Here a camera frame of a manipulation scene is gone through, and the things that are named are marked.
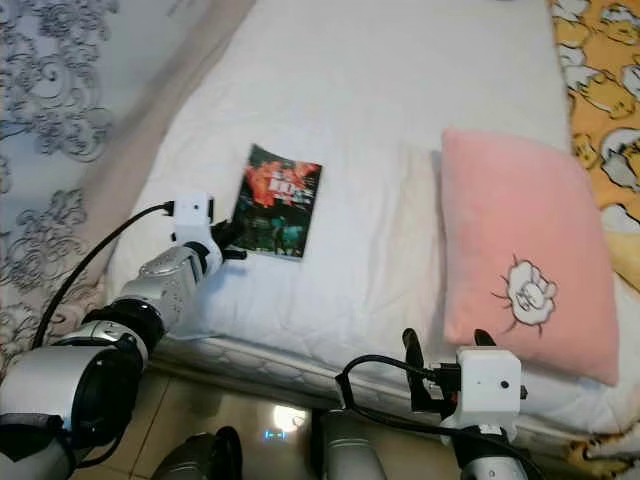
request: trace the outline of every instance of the mattress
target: mattress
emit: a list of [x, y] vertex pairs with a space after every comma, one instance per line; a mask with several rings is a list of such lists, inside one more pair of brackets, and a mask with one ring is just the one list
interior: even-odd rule
[[[165, 355], [321, 391], [357, 355], [403, 357], [406, 327], [428, 359], [452, 358], [442, 337], [440, 134], [481, 128], [567, 150], [566, 108], [543, 1], [258, 2], [176, 116], [136, 210], [195, 189], [215, 196], [217, 219], [229, 216], [257, 143], [324, 166], [307, 250], [301, 262], [225, 264], [172, 332], [204, 339], [169, 341]], [[123, 235], [112, 295], [171, 231], [170, 219], [150, 217]], [[605, 433], [636, 419], [640, 302], [617, 279], [616, 295], [620, 384], [526, 366], [521, 424]], [[220, 342], [227, 353], [215, 353]], [[397, 372], [364, 369], [358, 381], [379, 408], [406, 404]]]

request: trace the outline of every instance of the book cover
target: book cover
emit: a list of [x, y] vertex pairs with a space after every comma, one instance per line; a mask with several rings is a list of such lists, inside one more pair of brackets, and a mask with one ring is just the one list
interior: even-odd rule
[[245, 228], [235, 245], [302, 258], [321, 172], [321, 165], [289, 160], [254, 145], [233, 214]]

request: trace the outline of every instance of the black wire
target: black wire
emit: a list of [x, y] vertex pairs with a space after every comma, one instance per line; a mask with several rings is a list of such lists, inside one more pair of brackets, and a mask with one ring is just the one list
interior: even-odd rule
[[[402, 362], [400, 360], [396, 360], [395, 358], [385, 357], [384, 355], [363, 355], [361, 357], [357, 357], [351, 360], [342, 370], [342, 375], [348, 379], [349, 372], [353, 370], [357, 365], [361, 365], [363, 363], [383, 363], [385, 365], [391, 365], [397, 368], [401, 368], [402, 370], [417, 373], [418, 375], [422, 375], [423, 377], [432, 377], [433, 372], [428, 369], [421, 369], [418, 367], [414, 367], [406, 362]], [[522, 452], [520, 452], [517, 448], [509, 445], [508, 443], [503, 443], [493, 438], [487, 437], [485, 435], [470, 432], [467, 430], [460, 430], [457, 428], [448, 428], [448, 427], [440, 427], [434, 425], [424, 425], [417, 422], [411, 422], [408, 420], [402, 420], [397, 417], [376, 412], [374, 410], [370, 410], [368, 408], [361, 408], [352, 402], [351, 405], [347, 405], [348, 409], [351, 409], [353, 412], [358, 415], [367, 418], [373, 422], [380, 423], [390, 428], [395, 428], [399, 430], [406, 430], [416, 433], [424, 433], [428, 435], [444, 435], [451, 438], [463, 438], [467, 440], [481, 441], [488, 444], [491, 444], [494, 447], [497, 447], [503, 450], [505, 453], [517, 458], [523, 465], [526, 465], [531, 472], [535, 474], [535, 476], [539, 480], [544, 480], [544, 474], [540, 467], [538, 467], [533, 461], [525, 457]]]
[[104, 452], [102, 455], [100, 455], [99, 457], [96, 458], [92, 458], [91, 460], [84, 460], [82, 462], [80, 462], [76, 468], [89, 468], [89, 467], [93, 467], [95, 465], [98, 465], [102, 462], [104, 462], [105, 460], [107, 460], [111, 455], [113, 455], [113, 452], [116, 451], [116, 449], [118, 448], [118, 446], [120, 445], [120, 441], [122, 440], [122, 437], [124, 437], [124, 430], [122, 431], [122, 433], [120, 435], [118, 435], [116, 437], [116, 439], [113, 441], [113, 443], [111, 444], [111, 446], [109, 447], [109, 450], [107, 450], [106, 452]]
[[173, 213], [173, 202], [166, 202], [161, 205], [154, 205], [153, 207], [146, 208], [141, 212], [138, 212], [129, 220], [124, 222], [118, 228], [116, 228], [113, 232], [107, 235], [98, 245], [96, 245], [93, 250], [91, 250], [81, 261], [78, 263], [76, 268], [71, 272], [71, 274], [65, 279], [63, 284], [60, 286], [55, 295], [51, 298], [47, 309], [45, 310], [42, 318], [40, 319], [40, 323], [38, 325], [38, 329], [33, 337], [33, 341], [31, 343], [31, 348], [38, 348], [42, 346], [44, 342], [44, 336], [47, 332], [47, 327], [49, 326], [49, 322], [53, 317], [56, 308], [66, 295], [69, 287], [73, 284], [73, 282], [80, 276], [82, 271], [89, 265], [91, 260], [93, 260], [101, 251], [106, 247], [109, 243], [111, 243], [114, 239], [116, 239], [122, 232], [124, 232], [131, 224], [137, 222], [145, 215], [148, 215], [157, 210], [166, 210], [170, 215]]
[[429, 370], [428, 368], [419, 368], [414, 367], [406, 362], [401, 360], [396, 360], [395, 358], [385, 357], [384, 355], [362, 355], [360, 357], [354, 358], [351, 360], [342, 370], [343, 375], [349, 375], [349, 372], [361, 365], [363, 363], [384, 363], [385, 365], [391, 365], [392, 367], [401, 368], [407, 372], [415, 373], [420, 375], [421, 377], [427, 378], [429, 380], [433, 380], [435, 378], [433, 370]]

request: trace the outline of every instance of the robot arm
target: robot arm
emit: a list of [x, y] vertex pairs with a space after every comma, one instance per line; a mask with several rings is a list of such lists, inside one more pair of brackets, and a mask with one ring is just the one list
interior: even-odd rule
[[225, 258], [243, 258], [223, 250], [240, 229], [226, 222], [212, 229], [212, 212], [206, 195], [178, 198], [179, 246], [143, 265], [76, 331], [27, 352], [8, 372], [0, 387], [0, 478], [66, 479], [94, 447], [119, 441], [158, 341], [180, 321], [205, 275]]
[[[510, 445], [516, 436], [520, 401], [528, 394], [521, 383], [520, 361], [511, 352], [497, 347], [487, 332], [476, 330], [477, 346], [459, 348], [456, 363], [431, 363], [425, 368], [416, 332], [406, 329], [402, 341], [406, 362], [363, 355], [336, 377], [343, 409], [329, 412], [323, 425], [324, 473], [329, 480], [349, 478], [347, 475], [386, 478], [368, 440], [349, 421], [350, 412], [388, 427], [441, 435], [443, 443], [453, 447], [461, 480], [543, 478], [538, 467]], [[349, 372], [368, 362], [405, 369], [411, 410], [418, 415], [439, 413], [441, 425], [406, 421], [357, 405]]]

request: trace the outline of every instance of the gray floral pattern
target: gray floral pattern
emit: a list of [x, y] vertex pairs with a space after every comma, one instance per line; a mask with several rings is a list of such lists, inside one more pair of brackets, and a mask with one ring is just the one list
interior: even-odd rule
[[[29, 134], [45, 155], [100, 156], [113, 115], [100, 105], [94, 63], [110, 35], [105, 16], [117, 11], [117, 0], [0, 0], [0, 142]], [[36, 47], [33, 21], [52, 49]]]
[[[48, 178], [43, 183], [35, 168], [102, 155], [114, 116], [102, 103], [96, 62], [118, 7], [118, 0], [0, 0], [0, 378], [30, 347], [51, 297], [87, 251], [76, 179], [64, 185], [62, 170], [52, 178], [58, 190], [46, 191]], [[100, 295], [78, 279], [46, 340], [75, 328]]]
[[9, 159], [0, 154], [0, 195], [7, 193], [11, 189], [11, 170], [9, 169]]
[[[53, 293], [57, 280], [84, 253], [82, 240], [74, 235], [74, 228], [86, 218], [80, 190], [57, 191], [44, 212], [23, 211], [16, 218], [22, 232], [2, 248], [0, 285], [11, 283], [22, 294], [35, 288]], [[9, 234], [0, 236], [7, 243]]]

